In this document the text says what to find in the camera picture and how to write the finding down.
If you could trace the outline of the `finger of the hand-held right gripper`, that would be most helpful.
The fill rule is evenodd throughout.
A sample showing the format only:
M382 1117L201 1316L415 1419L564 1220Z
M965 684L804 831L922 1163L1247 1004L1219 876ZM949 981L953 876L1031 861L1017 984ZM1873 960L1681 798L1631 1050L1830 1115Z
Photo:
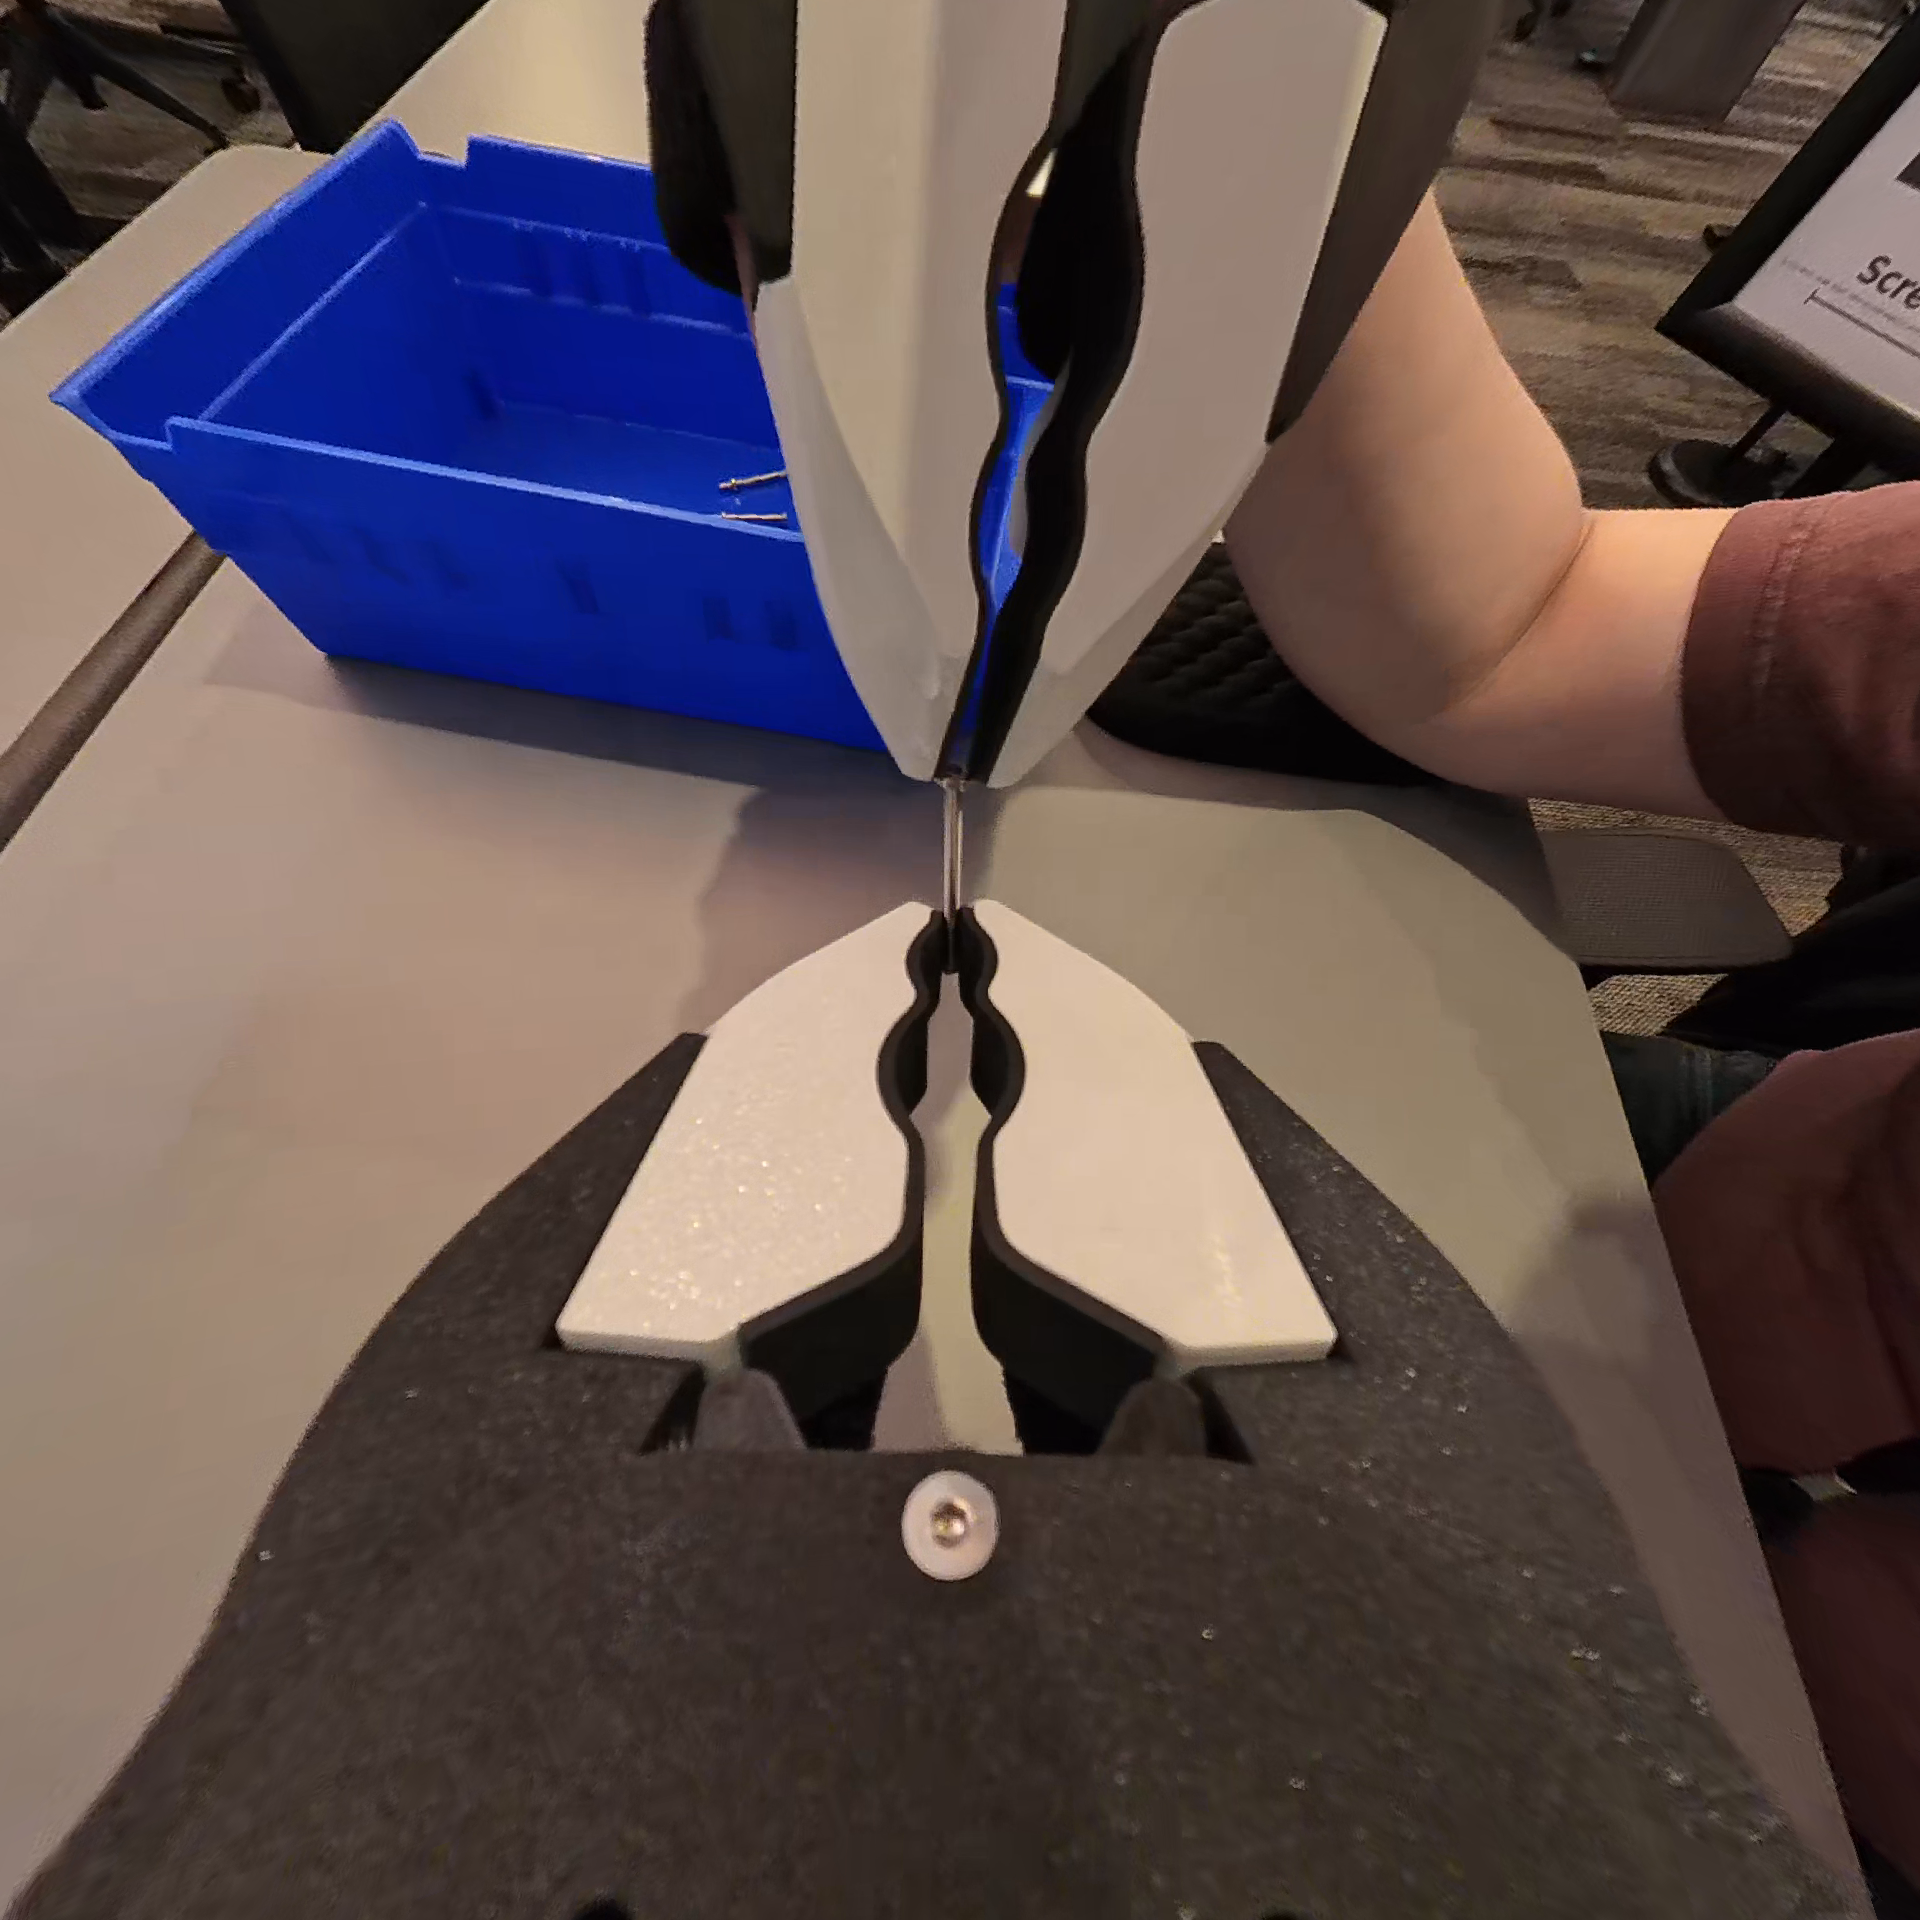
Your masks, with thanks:
M789 271L756 347L833 645L906 776L939 775L980 636L997 245L1065 24L1065 2L797 5Z
M1092 311L1025 458L1025 549L953 770L1013 784L1113 684L1265 458L1386 13L1069 5L1046 136L1094 93Z

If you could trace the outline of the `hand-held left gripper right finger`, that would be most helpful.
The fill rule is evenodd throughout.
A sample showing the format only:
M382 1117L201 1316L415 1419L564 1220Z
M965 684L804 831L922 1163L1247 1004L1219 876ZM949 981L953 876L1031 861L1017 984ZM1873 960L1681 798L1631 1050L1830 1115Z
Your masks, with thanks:
M1202 1050L1139 984L983 901L970 1018L971 1307L1017 1412L1094 1445L1147 1381L1335 1352Z

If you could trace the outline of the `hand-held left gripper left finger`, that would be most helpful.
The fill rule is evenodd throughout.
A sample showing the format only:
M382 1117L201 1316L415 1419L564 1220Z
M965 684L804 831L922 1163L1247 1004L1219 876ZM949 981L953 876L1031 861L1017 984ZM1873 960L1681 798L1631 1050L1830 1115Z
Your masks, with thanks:
M922 1320L915 1112L939 996L942 911L909 901L692 1036L559 1309L563 1349L756 1371L801 1424L876 1405Z

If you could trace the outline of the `blue plastic bin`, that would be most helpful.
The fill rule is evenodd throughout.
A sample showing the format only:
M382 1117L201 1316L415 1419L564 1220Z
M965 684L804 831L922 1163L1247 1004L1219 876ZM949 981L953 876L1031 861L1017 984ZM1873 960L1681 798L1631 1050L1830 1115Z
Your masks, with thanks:
M641 163L394 119L54 390L324 656L885 751ZM717 518L787 511L787 526Z

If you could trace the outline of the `person's right forearm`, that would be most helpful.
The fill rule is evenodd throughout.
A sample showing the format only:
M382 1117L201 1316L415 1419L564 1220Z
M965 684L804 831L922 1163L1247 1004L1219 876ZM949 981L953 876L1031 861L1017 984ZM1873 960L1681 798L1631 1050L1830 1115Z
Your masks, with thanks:
M1434 194L1226 544L1298 680L1429 775L1916 851L1916 485L1586 506Z

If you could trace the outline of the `metal waste bin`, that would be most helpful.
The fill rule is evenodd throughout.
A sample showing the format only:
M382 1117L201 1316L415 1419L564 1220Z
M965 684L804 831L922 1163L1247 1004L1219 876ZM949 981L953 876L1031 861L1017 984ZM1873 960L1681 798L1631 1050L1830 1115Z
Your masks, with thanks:
M1801 2L1641 2L1601 88L1625 116L1714 127L1737 107Z

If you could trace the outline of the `black framed marker sign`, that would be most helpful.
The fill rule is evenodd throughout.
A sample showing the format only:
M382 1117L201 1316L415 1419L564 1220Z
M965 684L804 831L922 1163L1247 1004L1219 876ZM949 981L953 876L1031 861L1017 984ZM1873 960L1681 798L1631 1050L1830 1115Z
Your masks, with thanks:
M1647 462L1677 507L1918 476L1918 19L1717 245L1659 335L1754 394L1741 436Z

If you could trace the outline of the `person's dark trousers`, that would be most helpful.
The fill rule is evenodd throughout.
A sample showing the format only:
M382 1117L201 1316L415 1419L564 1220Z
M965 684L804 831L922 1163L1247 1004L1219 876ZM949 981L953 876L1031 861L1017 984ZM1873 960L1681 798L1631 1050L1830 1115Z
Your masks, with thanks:
M1669 1036L1602 1031L1601 1044L1647 1188L1778 1063L1759 1051L1701 1046Z

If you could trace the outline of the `black office chair seat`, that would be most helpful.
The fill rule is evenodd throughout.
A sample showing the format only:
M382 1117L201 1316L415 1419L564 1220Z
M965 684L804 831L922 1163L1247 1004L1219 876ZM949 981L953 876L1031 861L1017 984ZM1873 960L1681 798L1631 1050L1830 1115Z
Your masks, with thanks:
M1541 835L1557 943L1607 976L1714 976L1774 965L1791 935L1740 852L1697 835L1555 828Z

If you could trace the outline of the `black mesh office chair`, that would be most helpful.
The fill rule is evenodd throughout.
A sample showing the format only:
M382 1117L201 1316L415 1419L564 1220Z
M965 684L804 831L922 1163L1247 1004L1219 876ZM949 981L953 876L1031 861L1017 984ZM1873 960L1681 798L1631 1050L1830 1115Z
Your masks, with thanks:
M483 2L225 2L294 143L335 154Z

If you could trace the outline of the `black wheeled office chair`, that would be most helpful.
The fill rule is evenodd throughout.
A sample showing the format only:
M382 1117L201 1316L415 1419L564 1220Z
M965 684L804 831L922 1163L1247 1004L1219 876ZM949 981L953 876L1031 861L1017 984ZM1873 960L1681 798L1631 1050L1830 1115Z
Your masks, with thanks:
M11 126L33 132L52 88L102 112L123 92L221 149L226 134L161 83L161 67L195 63L247 116L265 104L255 63L225 5L3 5L3 88Z

